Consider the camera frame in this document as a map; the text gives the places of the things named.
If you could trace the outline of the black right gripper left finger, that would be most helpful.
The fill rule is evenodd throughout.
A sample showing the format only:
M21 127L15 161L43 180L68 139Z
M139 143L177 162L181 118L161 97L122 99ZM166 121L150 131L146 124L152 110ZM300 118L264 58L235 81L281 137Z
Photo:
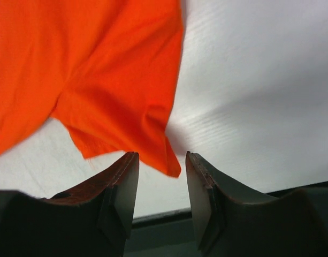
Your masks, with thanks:
M0 256L122 256L132 229L139 155L57 193L0 190Z

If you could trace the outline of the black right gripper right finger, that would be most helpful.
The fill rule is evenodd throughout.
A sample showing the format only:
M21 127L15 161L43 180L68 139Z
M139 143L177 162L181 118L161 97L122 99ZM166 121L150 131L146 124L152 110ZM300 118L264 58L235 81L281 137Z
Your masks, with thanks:
M186 174L203 256L328 256L328 187L271 196L191 152Z

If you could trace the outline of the orange t-shirt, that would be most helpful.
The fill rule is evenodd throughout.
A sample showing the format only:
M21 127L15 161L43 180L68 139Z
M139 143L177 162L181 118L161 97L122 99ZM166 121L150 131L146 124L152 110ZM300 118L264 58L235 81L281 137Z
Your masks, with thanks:
M180 1L0 1L0 155L53 117L84 158L137 152L178 177L183 33Z

